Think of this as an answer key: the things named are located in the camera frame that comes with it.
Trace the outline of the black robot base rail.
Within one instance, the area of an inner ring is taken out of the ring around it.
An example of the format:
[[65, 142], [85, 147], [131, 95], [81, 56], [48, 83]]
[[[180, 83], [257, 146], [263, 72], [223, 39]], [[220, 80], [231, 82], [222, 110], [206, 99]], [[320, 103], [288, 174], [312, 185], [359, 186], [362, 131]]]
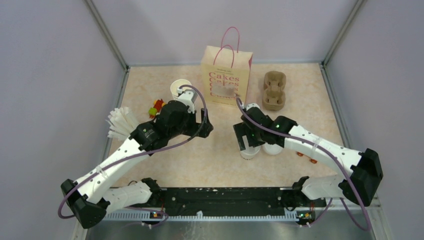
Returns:
[[142, 179], [153, 187], [145, 203], [135, 208], [163, 210], [171, 217], [266, 217], [283, 216], [300, 208], [326, 207], [324, 199], [310, 200], [290, 187], [159, 187], [150, 178]]

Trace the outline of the cream Cakes paper bag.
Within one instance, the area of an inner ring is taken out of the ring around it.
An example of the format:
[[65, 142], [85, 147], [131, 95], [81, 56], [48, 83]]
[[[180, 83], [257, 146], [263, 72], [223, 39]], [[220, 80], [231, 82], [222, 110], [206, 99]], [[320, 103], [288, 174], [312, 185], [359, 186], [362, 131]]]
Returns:
[[[235, 47], [224, 43], [230, 30], [237, 33]], [[252, 60], [252, 52], [240, 50], [240, 32], [234, 26], [224, 32], [220, 46], [206, 46], [200, 63], [205, 100], [230, 106], [237, 105], [237, 98], [245, 101]]]

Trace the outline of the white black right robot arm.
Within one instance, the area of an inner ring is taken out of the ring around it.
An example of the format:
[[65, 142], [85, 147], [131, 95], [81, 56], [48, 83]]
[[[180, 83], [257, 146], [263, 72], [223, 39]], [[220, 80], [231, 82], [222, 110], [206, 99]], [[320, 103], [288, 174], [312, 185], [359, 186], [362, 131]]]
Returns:
[[263, 145], [301, 153], [335, 171], [324, 177], [304, 176], [292, 185], [293, 200], [307, 206], [312, 200], [342, 198], [368, 207], [383, 179], [379, 155], [367, 148], [350, 149], [308, 131], [285, 116], [271, 119], [257, 106], [241, 108], [241, 123], [233, 125], [239, 149]]

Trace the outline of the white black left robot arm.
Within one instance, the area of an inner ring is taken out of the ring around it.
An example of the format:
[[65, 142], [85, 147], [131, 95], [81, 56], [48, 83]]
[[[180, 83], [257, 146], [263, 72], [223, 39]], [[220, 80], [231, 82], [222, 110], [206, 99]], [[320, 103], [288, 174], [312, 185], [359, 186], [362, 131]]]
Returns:
[[159, 187], [150, 178], [134, 185], [113, 188], [117, 180], [155, 153], [183, 145], [169, 146], [171, 139], [188, 136], [186, 143], [195, 137], [207, 138], [213, 130], [208, 109], [201, 109], [201, 122], [196, 121], [196, 111], [185, 103], [171, 100], [153, 119], [139, 124], [123, 144], [104, 162], [85, 176], [65, 180], [60, 188], [64, 195], [57, 214], [66, 219], [62, 208], [67, 205], [84, 229], [97, 225], [107, 214], [135, 204], [154, 207], [160, 202]]

